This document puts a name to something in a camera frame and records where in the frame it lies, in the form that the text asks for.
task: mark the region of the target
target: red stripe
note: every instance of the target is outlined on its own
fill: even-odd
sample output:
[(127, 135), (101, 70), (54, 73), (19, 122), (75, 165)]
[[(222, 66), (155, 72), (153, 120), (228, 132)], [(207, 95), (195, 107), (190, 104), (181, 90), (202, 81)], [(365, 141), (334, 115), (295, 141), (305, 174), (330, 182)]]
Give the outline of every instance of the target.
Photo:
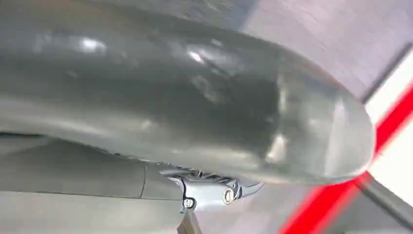
[[(408, 119), (413, 110), (413, 85), (407, 88), (394, 108), (378, 124), (375, 157), (389, 142), (395, 132)], [(281, 228), (281, 234), (318, 234), (351, 202), (358, 193), (356, 183), (368, 179), (365, 173), (357, 179), (314, 189)]]

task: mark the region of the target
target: gray plastic panel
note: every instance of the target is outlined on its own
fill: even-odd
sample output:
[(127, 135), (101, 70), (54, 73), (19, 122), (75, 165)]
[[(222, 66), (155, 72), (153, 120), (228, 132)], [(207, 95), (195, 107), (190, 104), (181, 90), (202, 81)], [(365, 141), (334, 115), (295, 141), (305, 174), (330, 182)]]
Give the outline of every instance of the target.
[(176, 229), (181, 202), (0, 192), (0, 233), (151, 234)]

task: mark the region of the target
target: white stripe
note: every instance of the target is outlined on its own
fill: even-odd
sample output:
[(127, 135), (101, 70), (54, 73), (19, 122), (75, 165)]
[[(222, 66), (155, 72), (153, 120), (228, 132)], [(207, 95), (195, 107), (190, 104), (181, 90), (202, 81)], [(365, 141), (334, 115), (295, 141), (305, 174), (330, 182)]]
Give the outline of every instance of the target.
[(413, 48), (393, 69), (390, 77), (378, 88), (366, 104), (372, 122), (377, 124), (413, 80)]

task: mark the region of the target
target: bolt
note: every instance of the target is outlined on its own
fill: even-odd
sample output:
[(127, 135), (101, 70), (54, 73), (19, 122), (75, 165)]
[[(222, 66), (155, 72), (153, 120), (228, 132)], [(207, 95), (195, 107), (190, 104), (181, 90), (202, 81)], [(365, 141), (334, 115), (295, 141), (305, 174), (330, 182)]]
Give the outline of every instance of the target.
[(185, 208), (190, 209), (190, 208), (192, 208), (194, 205), (195, 205), (195, 202), (194, 202), (193, 199), (191, 199), (191, 198), (186, 198), (186, 199), (184, 200), (184, 206), (185, 206)]
[(234, 200), (234, 191), (232, 190), (232, 188), (226, 188), (224, 190), (223, 200), (225, 205), (228, 205)]

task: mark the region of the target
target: gray mirror housing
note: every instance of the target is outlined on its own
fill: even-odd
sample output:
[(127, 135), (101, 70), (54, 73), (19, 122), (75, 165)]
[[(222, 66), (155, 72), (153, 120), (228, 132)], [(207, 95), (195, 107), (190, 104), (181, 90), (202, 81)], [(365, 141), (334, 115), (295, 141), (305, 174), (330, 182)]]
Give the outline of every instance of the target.
[(276, 44), (96, 2), (0, 3), (0, 127), (271, 183), (361, 174), (363, 105)]

